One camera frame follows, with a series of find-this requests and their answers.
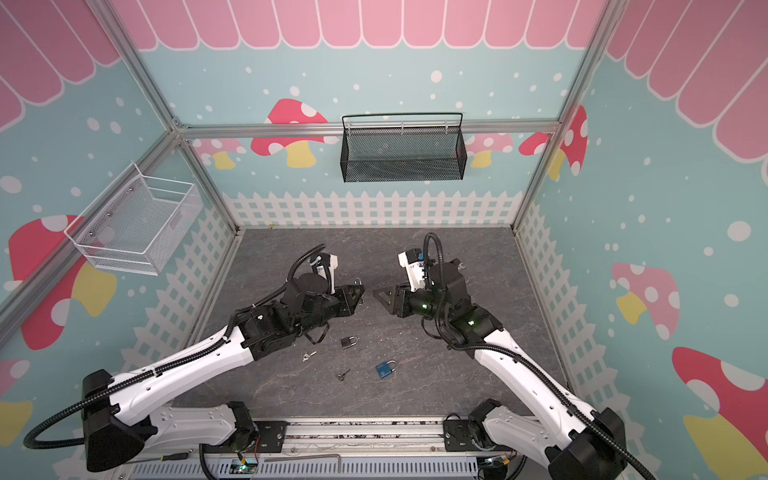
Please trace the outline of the brass padlock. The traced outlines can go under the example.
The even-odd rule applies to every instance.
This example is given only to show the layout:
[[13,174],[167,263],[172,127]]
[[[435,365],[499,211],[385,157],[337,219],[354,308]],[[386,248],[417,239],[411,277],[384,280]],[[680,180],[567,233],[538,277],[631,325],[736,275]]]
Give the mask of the brass padlock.
[[359,303],[365,293],[365,286],[360,278],[356,278],[353,281],[354,300]]

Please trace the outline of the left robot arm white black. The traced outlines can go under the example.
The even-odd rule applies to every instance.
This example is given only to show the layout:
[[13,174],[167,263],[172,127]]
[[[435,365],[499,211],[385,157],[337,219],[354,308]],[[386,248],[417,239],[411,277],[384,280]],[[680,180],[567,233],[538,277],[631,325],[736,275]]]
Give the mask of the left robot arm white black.
[[349,317],[365,292],[361,282],[337,285],[338,259],[319,244],[290,267],[284,283],[235,310],[226,326],[145,367],[116,376],[97,370],[83,380],[82,399],[43,420],[24,437],[31,450],[83,447],[86,468],[121,466],[161,446],[252,447],[259,429],[248,408],[229,401],[173,414],[167,403],[198,385],[285,349],[313,329],[328,331]]

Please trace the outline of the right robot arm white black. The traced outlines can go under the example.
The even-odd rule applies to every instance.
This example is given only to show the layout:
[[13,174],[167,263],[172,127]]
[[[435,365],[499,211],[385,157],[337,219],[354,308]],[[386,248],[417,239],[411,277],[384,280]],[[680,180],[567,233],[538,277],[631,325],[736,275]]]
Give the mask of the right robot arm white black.
[[488,399],[467,418],[473,445],[506,447],[545,467],[553,479],[617,479],[627,468],[641,478],[653,473],[626,441],[613,410],[595,410],[543,370],[487,309],[474,303],[458,259],[448,261],[442,242],[428,233],[421,246],[398,255],[407,282],[375,291],[399,318],[431,320],[431,336],[485,367],[530,410],[524,417]]

